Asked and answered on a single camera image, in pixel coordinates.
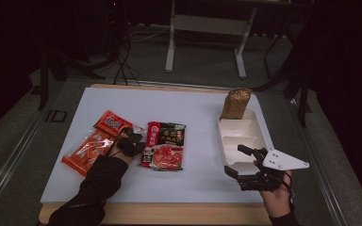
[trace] white tabletop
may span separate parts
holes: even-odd
[[[86,88],[41,202],[66,202],[77,193],[84,177],[61,158],[82,141],[106,110],[145,129],[149,121],[187,126],[183,170],[154,171],[139,166],[136,159],[124,175],[121,189],[108,202],[262,202],[257,191],[241,191],[236,180],[223,171],[218,117],[226,94]],[[264,136],[271,142],[255,95],[248,106],[263,121]]]

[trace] black sleeve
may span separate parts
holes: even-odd
[[[127,169],[128,165],[120,158],[99,156],[78,194],[52,214],[48,226],[99,225],[105,217],[105,201],[120,189]]]
[[[270,221],[273,226],[301,226],[298,222],[298,219],[295,217],[295,207],[293,204],[290,205],[289,214],[282,216],[280,218],[270,218]]]

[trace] white plastic container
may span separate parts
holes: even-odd
[[[258,172],[254,164],[255,157],[238,151],[238,145],[252,149],[265,148],[268,151],[273,148],[260,108],[254,110],[248,106],[241,120],[219,119],[219,130],[224,165],[236,170],[239,175]]]

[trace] gray floor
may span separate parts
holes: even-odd
[[[262,57],[271,41],[265,37],[251,37],[243,54],[248,78],[238,78],[233,48],[239,39],[227,36],[202,34],[204,41],[192,41],[195,34],[177,33],[172,73],[165,73],[168,45],[167,27],[133,27],[132,43],[127,58],[128,82],[136,84],[138,77],[144,85],[168,83],[177,86],[206,86],[213,88],[255,87],[269,80],[265,74]],[[150,37],[164,31],[161,35]],[[275,72],[288,54],[288,40],[280,40],[269,55],[271,71]],[[50,171],[60,151],[61,144],[72,122],[83,89],[94,83],[113,83],[119,65],[98,70],[106,80],[91,80],[70,69],[66,82],[50,82],[50,102],[39,111],[39,96],[27,94],[0,121],[0,225],[36,225],[41,210],[40,198]],[[39,84],[39,71],[30,74]],[[263,101],[269,95],[279,101],[274,104],[280,112],[295,113],[294,104],[285,100],[282,90],[285,84],[265,91]],[[307,146],[316,170],[297,171],[295,198],[297,217],[303,225],[362,225],[362,188],[354,177],[349,162],[323,115],[314,92],[310,92],[311,113],[306,114],[307,128],[300,126],[288,131],[300,136],[303,143],[273,137],[274,143],[289,145],[291,149]],[[49,110],[67,111],[65,122],[47,121]],[[274,121],[293,121],[296,117],[275,117]],[[267,121],[272,127],[279,123]]]

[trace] dark background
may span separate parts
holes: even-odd
[[[94,5],[93,13],[87,11],[95,20],[86,19],[82,16],[83,9],[92,8],[90,3],[0,0],[0,119],[32,89],[28,75],[40,67],[41,57],[40,40],[35,38],[36,35],[43,34],[54,46],[74,58],[88,61],[88,52],[99,50],[103,37],[96,34],[103,34],[102,31],[107,29],[104,24],[107,14],[102,13],[105,8],[98,4]],[[131,24],[169,23],[170,1],[133,0],[127,3]],[[185,4],[180,10],[188,11],[188,4],[194,3],[186,1]],[[319,61],[309,85],[317,92],[321,107],[362,185],[362,1],[323,1],[323,4],[332,7],[309,20],[310,29],[300,37],[300,43],[305,47],[293,51],[301,60],[313,57],[309,46],[323,41],[316,52]],[[240,8],[233,16],[243,17],[246,9]],[[227,11],[208,8],[201,13],[227,16]],[[266,13],[269,14],[266,10],[258,12],[253,31],[271,35],[280,32],[277,27],[269,26],[268,21],[272,18],[266,17]],[[95,27],[97,30],[91,32],[95,34],[94,39],[86,31],[88,29],[82,27]],[[301,65],[300,59],[296,59],[297,67]]]

